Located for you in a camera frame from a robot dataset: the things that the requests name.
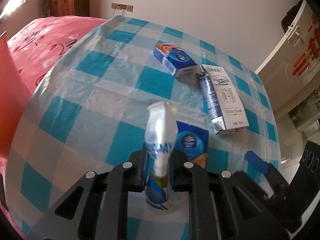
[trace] blue box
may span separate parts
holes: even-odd
[[[153,49],[153,55],[174,77],[191,74],[197,67],[193,59],[175,43],[157,44]]]
[[[178,135],[174,148],[185,152],[188,160],[206,168],[209,132],[197,126],[177,121]]]

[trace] blue handle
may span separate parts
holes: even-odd
[[[270,172],[268,165],[258,155],[256,155],[253,151],[248,151],[245,154],[244,158],[257,171],[259,171],[263,174],[268,174]]]

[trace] plastic tablecloth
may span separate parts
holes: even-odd
[[[249,127],[214,135],[195,74],[175,79],[152,54],[174,42],[197,64],[223,67],[244,105]],[[5,178],[11,215],[27,233],[83,174],[110,171],[142,148],[147,107],[169,101],[177,120],[209,130],[207,170],[244,170],[265,190],[244,159],[248,150],[280,168],[270,102],[259,77],[233,57],[181,31],[115,17],[79,40],[47,73],[18,125]],[[188,203],[157,216],[142,193],[129,194],[128,239],[188,239]]]

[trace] electrical outlet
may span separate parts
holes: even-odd
[[[111,9],[122,10],[122,4],[121,3],[111,3]]]
[[[127,5],[127,12],[133,11],[133,5]]]

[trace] white bottle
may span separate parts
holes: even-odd
[[[168,159],[174,148],[178,127],[177,109],[167,102],[157,102],[148,107],[150,117],[145,132],[145,145],[154,159],[145,189],[148,208],[160,215],[178,210],[178,194],[172,192],[168,179]]]

